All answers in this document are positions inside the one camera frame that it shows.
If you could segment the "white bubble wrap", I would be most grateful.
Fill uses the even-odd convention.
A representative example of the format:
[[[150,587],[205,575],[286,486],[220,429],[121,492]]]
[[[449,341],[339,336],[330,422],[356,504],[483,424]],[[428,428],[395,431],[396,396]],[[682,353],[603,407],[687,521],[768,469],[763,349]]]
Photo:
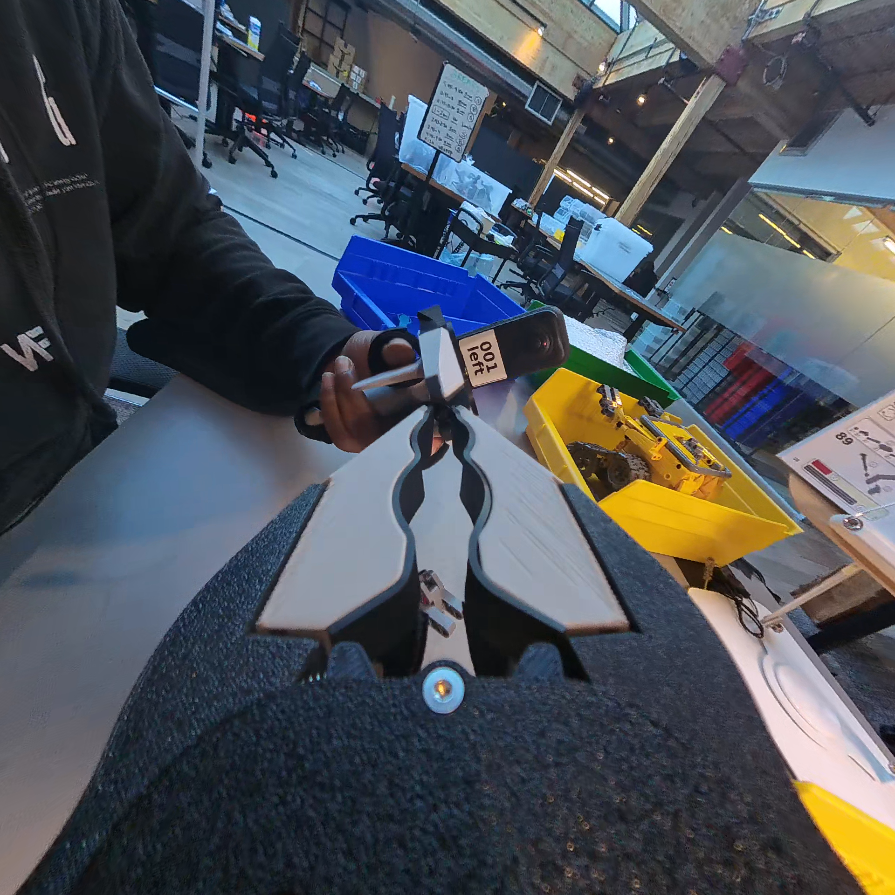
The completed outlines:
[[[563,315],[563,318],[571,348],[576,348],[612,366],[627,368],[625,355],[628,342],[621,333],[599,330],[567,315]]]

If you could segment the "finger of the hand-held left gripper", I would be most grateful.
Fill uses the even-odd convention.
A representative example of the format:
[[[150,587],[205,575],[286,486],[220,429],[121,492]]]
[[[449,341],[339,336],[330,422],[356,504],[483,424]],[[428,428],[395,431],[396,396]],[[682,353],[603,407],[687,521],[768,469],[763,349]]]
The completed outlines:
[[[420,324],[420,359],[425,405],[469,404],[469,382],[449,324]]]

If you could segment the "grey desk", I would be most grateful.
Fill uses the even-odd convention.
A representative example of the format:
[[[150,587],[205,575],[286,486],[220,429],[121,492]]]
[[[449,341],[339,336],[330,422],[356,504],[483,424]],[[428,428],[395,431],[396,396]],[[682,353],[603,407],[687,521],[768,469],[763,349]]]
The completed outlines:
[[[204,394],[162,403],[2,537],[2,890],[708,893],[714,766],[647,674],[654,559],[565,487],[639,633],[579,638],[590,682],[301,677],[312,645],[248,633],[310,509],[299,437]]]

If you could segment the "instruction booklet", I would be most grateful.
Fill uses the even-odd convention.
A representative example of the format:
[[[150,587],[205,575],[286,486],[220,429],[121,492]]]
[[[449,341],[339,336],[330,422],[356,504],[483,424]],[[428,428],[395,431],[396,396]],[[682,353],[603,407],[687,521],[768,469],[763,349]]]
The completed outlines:
[[[894,504],[894,393],[777,457],[843,513],[863,513],[869,521],[889,516]]]

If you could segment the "person's black hoodie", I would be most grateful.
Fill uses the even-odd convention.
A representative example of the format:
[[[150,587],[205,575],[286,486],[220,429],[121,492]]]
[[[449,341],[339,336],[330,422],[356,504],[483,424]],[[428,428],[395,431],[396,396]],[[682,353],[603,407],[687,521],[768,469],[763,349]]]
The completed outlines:
[[[120,285],[135,307],[219,203],[120,2],[2,2],[2,531],[116,426]]]

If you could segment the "yellow plastic parts bin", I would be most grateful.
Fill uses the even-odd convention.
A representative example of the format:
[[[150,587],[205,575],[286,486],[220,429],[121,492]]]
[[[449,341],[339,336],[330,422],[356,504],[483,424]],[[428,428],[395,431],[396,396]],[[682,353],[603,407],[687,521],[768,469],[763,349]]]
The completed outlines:
[[[815,826],[865,893],[894,893],[894,831],[821,787],[795,781]]]
[[[732,477],[717,499],[686,496],[644,481],[617,493],[603,490],[596,479],[586,482],[565,446],[594,432],[590,419],[599,409],[597,386],[558,368],[523,409],[526,432],[544,466],[563,482],[578,486],[645,550],[722,566],[802,531],[744,468],[697,426],[686,426],[670,413],[731,469]]]

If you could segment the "white notice board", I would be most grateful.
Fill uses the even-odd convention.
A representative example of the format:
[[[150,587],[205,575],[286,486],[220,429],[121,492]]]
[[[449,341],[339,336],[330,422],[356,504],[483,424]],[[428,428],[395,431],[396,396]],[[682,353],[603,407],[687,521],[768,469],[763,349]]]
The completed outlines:
[[[433,151],[459,163],[474,140],[489,88],[443,62],[416,137]]]

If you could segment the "green plastic bin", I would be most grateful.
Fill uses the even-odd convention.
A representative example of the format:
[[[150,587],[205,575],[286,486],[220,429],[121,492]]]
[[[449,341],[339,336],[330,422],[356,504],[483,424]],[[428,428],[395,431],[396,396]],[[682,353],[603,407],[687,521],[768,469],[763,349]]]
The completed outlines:
[[[570,347],[569,356],[561,366],[600,385],[612,386],[629,397],[648,397],[663,408],[677,401],[672,386],[630,346],[625,359],[627,368],[621,369]]]

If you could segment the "white plastic storage box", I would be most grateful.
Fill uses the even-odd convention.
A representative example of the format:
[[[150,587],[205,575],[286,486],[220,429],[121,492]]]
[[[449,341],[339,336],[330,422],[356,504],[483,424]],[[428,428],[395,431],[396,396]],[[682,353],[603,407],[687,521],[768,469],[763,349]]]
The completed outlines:
[[[654,250],[640,234],[615,218],[600,218],[593,225],[576,260],[613,280],[626,280]]]

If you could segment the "person's left hand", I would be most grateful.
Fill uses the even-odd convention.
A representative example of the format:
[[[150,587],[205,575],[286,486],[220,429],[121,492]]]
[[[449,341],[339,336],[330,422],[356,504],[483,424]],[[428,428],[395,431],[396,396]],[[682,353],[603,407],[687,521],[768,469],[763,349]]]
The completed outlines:
[[[360,453],[404,419],[381,416],[364,392],[353,388],[373,375],[370,350],[377,336],[372,330],[354,333],[322,369],[319,407],[323,425],[332,443],[347,453]]]

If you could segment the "blue plastic bin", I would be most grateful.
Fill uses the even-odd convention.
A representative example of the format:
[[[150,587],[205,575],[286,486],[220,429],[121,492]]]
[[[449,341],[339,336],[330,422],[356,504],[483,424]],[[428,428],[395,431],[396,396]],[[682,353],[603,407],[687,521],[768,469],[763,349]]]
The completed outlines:
[[[346,246],[332,286],[344,316],[363,330],[407,323],[417,334],[418,312],[433,306],[460,337],[523,314],[482,275],[360,235]]]

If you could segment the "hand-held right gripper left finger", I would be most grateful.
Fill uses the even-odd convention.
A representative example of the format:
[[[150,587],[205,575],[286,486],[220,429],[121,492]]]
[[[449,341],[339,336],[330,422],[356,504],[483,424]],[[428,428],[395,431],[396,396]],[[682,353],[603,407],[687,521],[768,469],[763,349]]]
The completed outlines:
[[[431,410],[333,473],[258,618],[264,633],[405,636],[420,612],[411,521],[425,496]]]

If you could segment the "yellow tracked toy robot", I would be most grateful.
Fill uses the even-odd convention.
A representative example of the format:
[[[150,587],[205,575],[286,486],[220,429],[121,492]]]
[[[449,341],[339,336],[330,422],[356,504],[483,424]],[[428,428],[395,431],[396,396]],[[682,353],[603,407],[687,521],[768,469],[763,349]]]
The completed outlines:
[[[717,499],[731,469],[650,397],[633,399],[615,387],[596,387],[594,432],[566,444],[586,482],[609,493],[649,482],[686,496]]]

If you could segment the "white book stand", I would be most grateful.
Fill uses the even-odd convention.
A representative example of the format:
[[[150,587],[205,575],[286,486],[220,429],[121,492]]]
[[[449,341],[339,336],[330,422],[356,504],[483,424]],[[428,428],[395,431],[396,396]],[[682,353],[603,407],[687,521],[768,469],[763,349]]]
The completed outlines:
[[[763,602],[688,589],[732,657],[794,782],[815,784],[893,827],[893,753],[790,620],[819,593],[815,587],[786,602]]]

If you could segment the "wooden office table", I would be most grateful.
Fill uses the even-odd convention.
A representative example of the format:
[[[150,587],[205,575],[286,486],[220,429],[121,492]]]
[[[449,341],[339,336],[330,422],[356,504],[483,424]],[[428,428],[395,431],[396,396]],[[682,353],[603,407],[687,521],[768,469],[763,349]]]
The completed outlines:
[[[618,300],[620,306],[631,314],[631,322],[623,332],[624,338],[628,342],[634,341],[648,323],[673,330],[678,334],[686,332],[683,325],[670,319],[661,310],[647,303],[635,291],[611,276],[601,273],[583,261],[576,260],[575,266],[588,278],[591,291],[593,288],[596,288],[597,291],[602,289],[603,292],[608,290]]]

